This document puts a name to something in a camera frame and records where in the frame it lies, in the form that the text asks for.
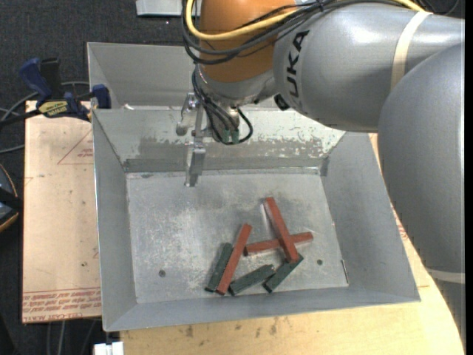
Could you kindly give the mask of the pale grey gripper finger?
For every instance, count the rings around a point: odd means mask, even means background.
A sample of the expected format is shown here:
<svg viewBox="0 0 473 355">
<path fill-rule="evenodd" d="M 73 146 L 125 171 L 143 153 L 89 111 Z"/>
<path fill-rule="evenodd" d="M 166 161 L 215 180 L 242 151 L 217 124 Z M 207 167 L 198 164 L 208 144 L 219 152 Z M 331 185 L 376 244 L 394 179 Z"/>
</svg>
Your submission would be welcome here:
<svg viewBox="0 0 473 355">
<path fill-rule="evenodd" d="M 193 149 L 187 149 L 186 160 L 185 160 L 185 168 L 186 168 L 185 186 L 187 187 L 193 187 L 195 185 L 195 182 L 193 181 L 192 170 L 191 170 L 192 157 L 193 157 Z"/>
<path fill-rule="evenodd" d="M 205 160 L 205 147 L 195 144 L 191 155 L 191 185 L 195 186 L 199 176 L 203 173 L 203 165 Z"/>
</svg>

